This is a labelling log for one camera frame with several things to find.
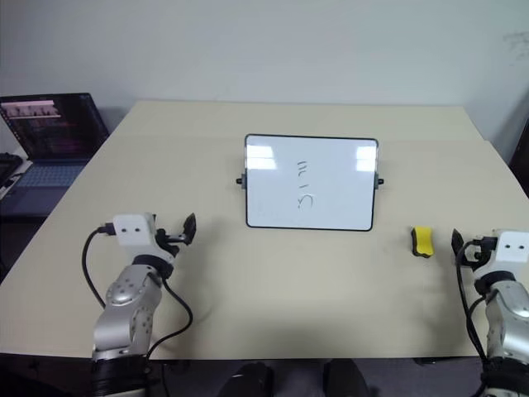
black cable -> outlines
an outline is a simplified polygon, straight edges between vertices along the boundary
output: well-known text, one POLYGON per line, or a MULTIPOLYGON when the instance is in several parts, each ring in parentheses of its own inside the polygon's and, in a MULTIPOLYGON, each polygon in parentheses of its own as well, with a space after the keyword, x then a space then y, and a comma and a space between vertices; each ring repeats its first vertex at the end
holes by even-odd
POLYGON ((485 362, 487 361, 487 356, 485 355, 483 346, 481 345, 481 341, 479 340, 478 333, 474 326, 474 322, 471 318, 469 304, 466 300, 465 287, 463 286, 463 275, 461 274, 461 262, 463 260, 463 257, 465 256, 465 251, 469 246, 473 244, 473 242, 466 242, 458 251, 457 256, 455 257, 455 269, 457 274, 457 285, 460 291, 461 303, 463 304, 463 310, 465 311, 466 330, 469 334, 470 341, 478 352, 479 358, 481 358, 481 361, 485 362))
POLYGON ((101 296, 99 296, 99 293, 96 290, 96 287, 93 285, 92 279, 90 279, 90 275, 88 274, 88 267, 87 267, 87 264, 86 264, 86 257, 87 257, 87 254, 88 254, 88 248, 90 247, 90 242, 92 242, 92 239, 95 237, 95 235, 100 233, 100 232, 101 231, 99 230, 99 228, 97 228, 96 230, 94 230, 93 232, 91 232, 88 235, 88 238, 86 239, 86 242, 84 243, 83 254, 81 255, 81 266, 83 267, 84 279, 86 279, 88 287, 92 291, 93 296, 96 297, 96 299, 98 300, 99 304, 104 309, 105 308, 105 302, 101 299, 101 296))
POLYGON ((470 397, 481 397, 483 395, 483 392, 485 391, 485 383, 482 383, 479 386, 479 389, 476 390, 476 392, 471 395, 470 397))
POLYGON ((164 387, 164 392, 166 397, 170 397, 169 388, 167 387, 167 380, 165 379, 165 364, 162 364, 162 386, 164 387))
POLYGON ((473 304, 470 305, 470 309, 469 309, 469 313, 470 313, 470 318, 472 318, 472 314, 474 313, 474 311, 476 310, 476 308, 478 307, 478 305, 483 302, 486 298, 484 296, 482 296, 481 298, 477 298, 473 304))
POLYGON ((182 327, 180 328, 178 331, 175 331, 175 332, 172 332, 168 335, 165 335, 164 337, 158 339, 154 345, 152 345, 149 349, 149 351, 147 352, 147 360, 150 359, 150 356, 152 355, 153 351, 160 345, 162 344, 163 342, 165 342, 166 340, 172 338, 172 337, 176 337, 177 335, 181 334, 182 332, 186 331, 189 327, 191 327, 191 324, 193 323, 193 311, 191 310, 191 308, 189 307, 189 305, 182 299, 180 298, 172 289, 171 287, 169 287, 167 285, 167 280, 163 279, 162 280, 162 284, 164 285, 165 287, 165 290, 173 297, 176 299, 176 301, 182 305, 182 307, 185 309, 185 311, 188 313, 188 322, 182 327))

laptop keyboard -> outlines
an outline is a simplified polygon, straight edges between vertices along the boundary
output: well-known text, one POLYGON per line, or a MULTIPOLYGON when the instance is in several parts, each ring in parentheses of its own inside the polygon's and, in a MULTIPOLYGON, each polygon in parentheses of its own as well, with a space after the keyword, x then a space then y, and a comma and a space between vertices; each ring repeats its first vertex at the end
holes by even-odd
POLYGON ((68 187, 84 165, 34 165, 18 181, 20 187, 68 187))

white wall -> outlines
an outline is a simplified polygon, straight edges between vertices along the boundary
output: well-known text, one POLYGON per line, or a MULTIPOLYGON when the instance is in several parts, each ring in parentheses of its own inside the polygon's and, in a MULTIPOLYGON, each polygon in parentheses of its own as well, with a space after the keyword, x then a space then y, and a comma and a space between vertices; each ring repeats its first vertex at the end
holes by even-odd
MULTIPOLYGON (((529 116, 527 0, 0 0, 3 94, 463 104, 504 159, 529 116)), ((366 135, 365 132, 351 132, 366 135)), ((5 126, 0 151, 14 142, 5 126)))

yellow sponge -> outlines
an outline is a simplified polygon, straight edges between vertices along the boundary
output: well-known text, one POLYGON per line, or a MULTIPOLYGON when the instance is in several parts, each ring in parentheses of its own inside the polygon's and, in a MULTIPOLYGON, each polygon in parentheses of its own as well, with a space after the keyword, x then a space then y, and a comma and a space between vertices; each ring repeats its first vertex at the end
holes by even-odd
POLYGON ((433 255, 431 227, 415 226, 412 229, 412 252, 414 256, 429 258, 433 255))

beige tabletop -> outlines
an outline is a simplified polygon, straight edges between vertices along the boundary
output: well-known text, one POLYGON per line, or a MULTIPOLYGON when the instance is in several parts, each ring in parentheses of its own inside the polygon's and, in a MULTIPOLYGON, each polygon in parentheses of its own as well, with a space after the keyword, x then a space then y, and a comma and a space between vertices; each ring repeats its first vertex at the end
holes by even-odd
MULTIPOLYGON (((101 313, 80 269, 86 236, 117 213, 152 212, 198 231, 169 284, 196 316, 154 358, 474 355, 457 293, 450 234, 527 228, 529 201, 462 108, 140 102, 77 178, 0 286, 0 351, 90 356, 101 313), (247 133, 379 139, 371 232, 248 228, 247 133), (431 226, 436 254, 411 253, 431 226)), ((88 266, 103 292, 127 265, 96 237, 88 266)), ((467 290, 475 296, 470 274, 467 290)), ((522 282, 529 285, 529 271, 522 282)), ((482 308, 475 319, 482 335, 482 308)), ((153 339, 185 323, 166 294, 153 339)))

